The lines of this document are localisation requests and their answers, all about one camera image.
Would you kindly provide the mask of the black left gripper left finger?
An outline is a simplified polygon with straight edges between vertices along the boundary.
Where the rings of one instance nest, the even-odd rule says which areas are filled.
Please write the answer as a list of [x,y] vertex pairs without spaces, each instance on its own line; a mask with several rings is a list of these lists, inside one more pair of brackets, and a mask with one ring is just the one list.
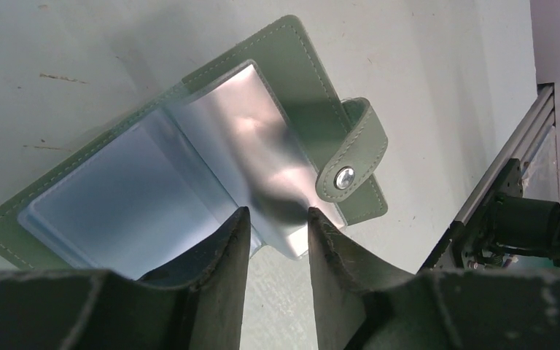
[[248,208],[134,281],[110,270],[0,271],[0,349],[238,349]]

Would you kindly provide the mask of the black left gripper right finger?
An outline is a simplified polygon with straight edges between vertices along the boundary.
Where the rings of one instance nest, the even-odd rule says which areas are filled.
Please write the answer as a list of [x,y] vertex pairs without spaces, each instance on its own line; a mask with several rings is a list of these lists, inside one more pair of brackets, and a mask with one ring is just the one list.
[[321,349],[560,349],[560,269],[406,272],[308,211]]

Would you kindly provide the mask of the green leather card holder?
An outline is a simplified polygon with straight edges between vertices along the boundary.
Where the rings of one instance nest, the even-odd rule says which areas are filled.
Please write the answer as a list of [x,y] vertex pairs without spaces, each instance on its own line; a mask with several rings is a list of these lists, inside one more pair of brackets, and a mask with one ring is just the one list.
[[23,270],[140,279],[240,207],[251,254],[308,251],[307,216],[381,217],[388,138],[369,100],[341,100],[285,15],[187,75],[0,205],[0,256]]

